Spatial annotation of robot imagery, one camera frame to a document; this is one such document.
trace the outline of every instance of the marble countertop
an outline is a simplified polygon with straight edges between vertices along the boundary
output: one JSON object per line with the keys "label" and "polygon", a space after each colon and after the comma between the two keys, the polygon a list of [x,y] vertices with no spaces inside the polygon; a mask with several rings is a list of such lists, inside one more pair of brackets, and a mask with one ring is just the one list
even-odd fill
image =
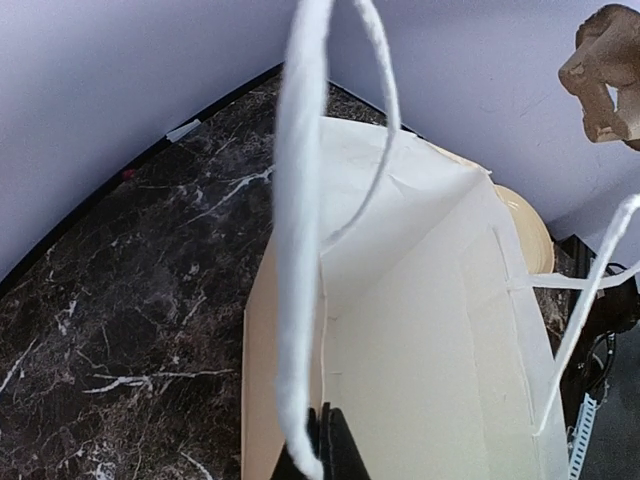
{"label": "marble countertop", "polygon": [[[0,478],[239,478],[278,85],[151,159],[0,299]],[[383,121],[336,88],[328,114]],[[568,298],[537,295],[553,344]]]}

